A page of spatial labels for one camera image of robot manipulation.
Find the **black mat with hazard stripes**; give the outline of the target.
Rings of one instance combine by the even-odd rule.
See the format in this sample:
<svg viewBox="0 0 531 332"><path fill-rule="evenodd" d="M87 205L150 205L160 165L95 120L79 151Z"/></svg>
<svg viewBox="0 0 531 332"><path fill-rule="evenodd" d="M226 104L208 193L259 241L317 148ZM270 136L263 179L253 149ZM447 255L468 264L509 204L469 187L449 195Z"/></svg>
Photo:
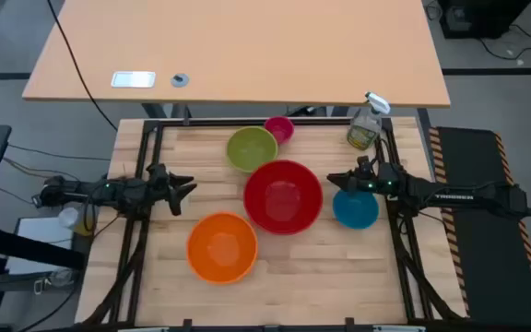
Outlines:
<svg viewBox="0 0 531 332"><path fill-rule="evenodd" d="M428 132L437 182L513 183L498 134L452 127ZM444 208L442 217L469 318L531 326L531 244L525 223L466 208Z"/></svg>

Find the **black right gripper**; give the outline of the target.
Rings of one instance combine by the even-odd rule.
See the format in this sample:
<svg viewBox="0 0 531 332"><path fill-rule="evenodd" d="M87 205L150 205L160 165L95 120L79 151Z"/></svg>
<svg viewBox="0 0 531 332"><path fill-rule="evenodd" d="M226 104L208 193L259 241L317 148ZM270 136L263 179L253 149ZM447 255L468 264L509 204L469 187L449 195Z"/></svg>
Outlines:
<svg viewBox="0 0 531 332"><path fill-rule="evenodd" d="M399 194L405 187L405 170L402 166L380 162L378 170L373 169L376 158L357 158L355 171L329 173L326 179L346 192L371 192L375 194Z"/></svg>

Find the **small pink bowl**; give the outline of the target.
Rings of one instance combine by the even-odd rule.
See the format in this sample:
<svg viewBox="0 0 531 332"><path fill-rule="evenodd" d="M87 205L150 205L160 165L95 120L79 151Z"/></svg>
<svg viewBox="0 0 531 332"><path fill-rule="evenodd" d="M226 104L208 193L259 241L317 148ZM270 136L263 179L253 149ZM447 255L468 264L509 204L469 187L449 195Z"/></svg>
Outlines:
<svg viewBox="0 0 531 332"><path fill-rule="evenodd" d="M264 128L274 136L279 145L287 143L294 134L294 124L286 116L267 119Z"/></svg>

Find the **large red bowl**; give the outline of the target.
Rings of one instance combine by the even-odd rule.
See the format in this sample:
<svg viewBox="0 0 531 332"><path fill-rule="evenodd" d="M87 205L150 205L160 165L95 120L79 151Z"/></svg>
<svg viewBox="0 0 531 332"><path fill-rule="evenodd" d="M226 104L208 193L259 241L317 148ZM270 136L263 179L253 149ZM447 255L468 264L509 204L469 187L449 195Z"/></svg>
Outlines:
<svg viewBox="0 0 531 332"><path fill-rule="evenodd" d="M274 160L260 166L243 189L243 205L257 226L277 235L310 228L324 203L317 176L293 160Z"/></svg>

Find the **orange bowl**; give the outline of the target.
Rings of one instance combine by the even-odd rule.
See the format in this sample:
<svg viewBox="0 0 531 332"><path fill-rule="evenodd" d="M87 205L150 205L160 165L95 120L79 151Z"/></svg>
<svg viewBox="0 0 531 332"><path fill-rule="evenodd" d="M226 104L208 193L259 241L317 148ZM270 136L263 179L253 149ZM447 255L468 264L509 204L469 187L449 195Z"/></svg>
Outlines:
<svg viewBox="0 0 531 332"><path fill-rule="evenodd" d="M217 212L200 219L186 243L186 259L202 280L229 284L253 268L258 242L251 224L232 212Z"/></svg>

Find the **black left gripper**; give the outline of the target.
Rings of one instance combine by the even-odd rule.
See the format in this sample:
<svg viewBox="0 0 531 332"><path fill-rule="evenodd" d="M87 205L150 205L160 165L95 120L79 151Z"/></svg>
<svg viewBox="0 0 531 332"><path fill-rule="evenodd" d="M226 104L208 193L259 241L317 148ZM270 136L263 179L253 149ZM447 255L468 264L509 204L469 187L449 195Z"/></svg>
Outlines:
<svg viewBox="0 0 531 332"><path fill-rule="evenodd" d="M181 215L182 201L197 187L197 184L190 184L194 177L174 174L163 163L150 164L147 172L147 202L165 200L173 216Z"/></svg>

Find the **clear cleaner spray bottle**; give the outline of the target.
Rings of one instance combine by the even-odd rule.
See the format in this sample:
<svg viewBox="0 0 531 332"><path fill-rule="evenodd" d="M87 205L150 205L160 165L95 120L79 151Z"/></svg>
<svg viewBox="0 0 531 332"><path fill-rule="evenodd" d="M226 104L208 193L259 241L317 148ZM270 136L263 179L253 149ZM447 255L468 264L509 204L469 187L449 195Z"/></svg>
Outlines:
<svg viewBox="0 0 531 332"><path fill-rule="evenodd" d="M380 135L382 129L382 116L391 112L387 100L368 91L365 94L368 108L359 108L350 123L347 132L348 143L357 149L368 149Z"/></svg>

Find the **blue bowl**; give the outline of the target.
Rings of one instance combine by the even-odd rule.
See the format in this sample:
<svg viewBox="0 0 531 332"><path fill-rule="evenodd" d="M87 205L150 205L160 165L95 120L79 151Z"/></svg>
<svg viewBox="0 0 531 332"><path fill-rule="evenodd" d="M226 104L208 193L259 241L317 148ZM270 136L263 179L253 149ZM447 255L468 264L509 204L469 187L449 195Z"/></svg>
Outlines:
<svg viewBox="0 0 531 332"><path fill-rule="evenodd" d="M338 191L333 198L333 212L336 220L345 227L362 230L371 227L378 219L379 205L371 193L357 192L350 195Z"/></svg>

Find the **light wooden desk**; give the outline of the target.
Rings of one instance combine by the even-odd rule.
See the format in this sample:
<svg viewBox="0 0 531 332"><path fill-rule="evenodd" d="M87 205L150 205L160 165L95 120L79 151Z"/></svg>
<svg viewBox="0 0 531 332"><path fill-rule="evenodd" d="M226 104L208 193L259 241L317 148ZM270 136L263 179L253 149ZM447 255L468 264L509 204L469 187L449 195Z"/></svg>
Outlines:
<svg viewBox="0 0 531 332"><path fill-rule="evenodd" d="M155 85L113 88L117 71ZM23 96L359 106L368 91L449 106L420 0L65 0Z"/></svg>

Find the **green bowl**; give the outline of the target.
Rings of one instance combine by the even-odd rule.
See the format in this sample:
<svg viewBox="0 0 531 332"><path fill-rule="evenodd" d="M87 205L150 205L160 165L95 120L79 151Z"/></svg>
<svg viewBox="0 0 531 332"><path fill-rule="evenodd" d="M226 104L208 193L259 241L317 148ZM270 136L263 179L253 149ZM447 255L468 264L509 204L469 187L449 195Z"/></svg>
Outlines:
<svg viewBox="0 0 531 332"><path fill-rule="evenodd" d="M230 165L241 172L254 172L277 157L278 143L262 126L245 126L235 131L226 145Z"/></svg>

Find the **clear plastic bottle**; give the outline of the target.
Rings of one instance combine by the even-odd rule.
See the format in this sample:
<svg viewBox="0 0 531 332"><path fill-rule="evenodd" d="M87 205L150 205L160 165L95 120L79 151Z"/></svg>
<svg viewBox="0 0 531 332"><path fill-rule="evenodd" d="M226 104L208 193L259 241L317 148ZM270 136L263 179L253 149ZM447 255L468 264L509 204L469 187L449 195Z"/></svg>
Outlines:
<svg viewBox="0 0 531 332"><path fill-rule="evenodd" d="M93 218L87 217L75 207L65 207L58 214L58 220L65 227L82 236L92 235L94 232Z"/></svg>

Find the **black equipment box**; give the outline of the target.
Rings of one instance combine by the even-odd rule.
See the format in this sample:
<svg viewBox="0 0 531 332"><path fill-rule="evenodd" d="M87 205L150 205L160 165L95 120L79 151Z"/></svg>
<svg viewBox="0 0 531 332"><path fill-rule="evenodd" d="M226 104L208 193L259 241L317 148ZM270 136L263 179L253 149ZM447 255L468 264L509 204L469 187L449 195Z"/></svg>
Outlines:
<svg viewBox="0 0 531 332"><path fill-rule="evenodd" d="M437 0L445 39L497 39L531 0Z"/></svg>

